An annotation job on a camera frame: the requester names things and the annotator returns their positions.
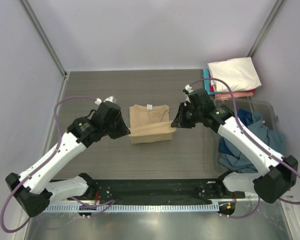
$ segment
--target pile of clothes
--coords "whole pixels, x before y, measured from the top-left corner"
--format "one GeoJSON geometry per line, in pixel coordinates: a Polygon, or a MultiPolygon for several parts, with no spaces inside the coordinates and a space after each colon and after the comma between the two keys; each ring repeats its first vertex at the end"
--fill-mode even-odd
{"type": "MultiPolygon", "coordinates": [[[[265,126],[265,121],[259,111],[250,113],[247,110],[239,109],[237,114],[241,122],[261,141],[278,153],[285,154],[285,136],[265,126]]],[[[219,152],[224,155],[218,159],[218,162],[227,169],[237,173],[258,172],[250,160],[224,137],[220,141],[219,152]]]]}
{"type": "MultiPolygon", "coordinates": [[[[208,63],[208,68],[203,69],[202,77],[223,80],[230,86],[235,98],[251,97],[256,88],[261,86],[251,57],[208,63]]],[[[203,85],[207,93],[215,95],[218,101],[231,98],[229,90],[221,82],[205,80],[203,85]]]]}

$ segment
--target wood grain surface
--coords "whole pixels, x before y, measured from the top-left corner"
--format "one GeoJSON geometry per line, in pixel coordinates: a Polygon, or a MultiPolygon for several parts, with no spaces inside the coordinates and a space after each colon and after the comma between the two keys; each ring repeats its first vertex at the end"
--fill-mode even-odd
{"type": "MultiPolygon", "coordinates": [[[[105,99],[114,95],[129,127],[129,107],[135,104],[168,105],[173,120],[180,102],[185,100],[183,88],[201,77],[200,69],[71,72],[64,97],[105,99]]],[[[86,99],[64,103],[59,112],[62,132],[74,119],[96,108],[86,99]]],[[[106,136],[69,162],[55,179],[69,179],[80,173],[95,179],[217,177],[221,173],[214,167],[214,139],[214,132],[201,124],[192,129],[178,128],[171,141],[131,144],[128,136],[116,140],[106,136]]],[[[51,145],[56,141],[54,133],[51,145]]]]}

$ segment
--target pink cloth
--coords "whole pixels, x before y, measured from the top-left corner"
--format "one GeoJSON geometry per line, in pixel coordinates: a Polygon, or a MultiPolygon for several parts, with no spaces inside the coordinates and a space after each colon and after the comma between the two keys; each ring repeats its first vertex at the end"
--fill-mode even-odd
{"type": "MultiPolygon", "coordinates": [[[[215,92],[215,89],[213,86],[211,86],[211,81],[209,82],[210,85],[210,92],[215,92]]],[[[256,91],[256,89],[252,89],[252,90],[248,90],[248,91],[244,91],[244,92],[251,92],[254,93],[256,91]]]]}
{"type": "MultiPolygon", "coordinates": [[[[252,97],[254,93],[249,91],[235,91],[233,95],[235,98],[244,98],[244,97],[252,97]]],[[[230,93],[217,93],[215,95],[215,99],[217,101],[231,99],[231,95],[230,93]]]]}

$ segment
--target folded white cloth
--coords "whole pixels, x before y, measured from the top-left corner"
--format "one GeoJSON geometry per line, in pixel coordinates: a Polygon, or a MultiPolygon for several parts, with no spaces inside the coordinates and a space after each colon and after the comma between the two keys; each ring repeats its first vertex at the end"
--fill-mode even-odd
{"type": "MultiPolygon", "coordinates": [[[[251,57],[229,59],[227,61],[208,63],[212,78],[225,81],[233,92],[256,89],[261,86],[257,71],[251,57]]],[[[218,81],[211,81],[215,92],[228,93],[225,85],[218,81]]]]}

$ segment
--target white robotic arm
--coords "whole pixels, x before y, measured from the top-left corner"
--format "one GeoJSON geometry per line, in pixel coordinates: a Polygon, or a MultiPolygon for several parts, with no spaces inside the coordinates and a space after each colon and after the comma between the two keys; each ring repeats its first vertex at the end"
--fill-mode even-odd
{"type": "Polygon", "coordinates": [[[86,173],[63,180],[50,182],[52,178],[75,156],[98,142],[102,137],[117,139],[130,134],[126,127],[121,108],[115,104],[115,98],[108,97],[104,102],[96,101],[97,110],[92,110],[88,116],[79,117],[67,128],[61,138],[59,149],[57,144],[51,148],[39,161],[19,175],[10,173],[5,181],[10,190],[31,176],[14,194],[29,217],[35,217],[43,212],[51,203],[73,196],[91,198],[97,191],[94,180],[86,173]],[[31,174],[54,151],[54,157],[37,172],[31,174]]]}
{"type": "Polygon", "coordinates": [[[240,122],[241,127],[239,127],[233,117],[234,113],[225,105],[215,107],[204,89],[193,91],[187,85],[183,92],[187,95],[187,99],[180,104],[171,126],[193,128],[196,123],[203,123],[205,127],[211,128],[235,145],[258,170],[256,174],[236,172],[229,172],[227,176],[223,174],[223,184],[228,191],[257,193],[267,203],[274,203],[296,184],[297,176],[273,159],[277,158],[297,170],[298,161],[293,156],[284,157],[271,149],[243,123],[240,122]]]}

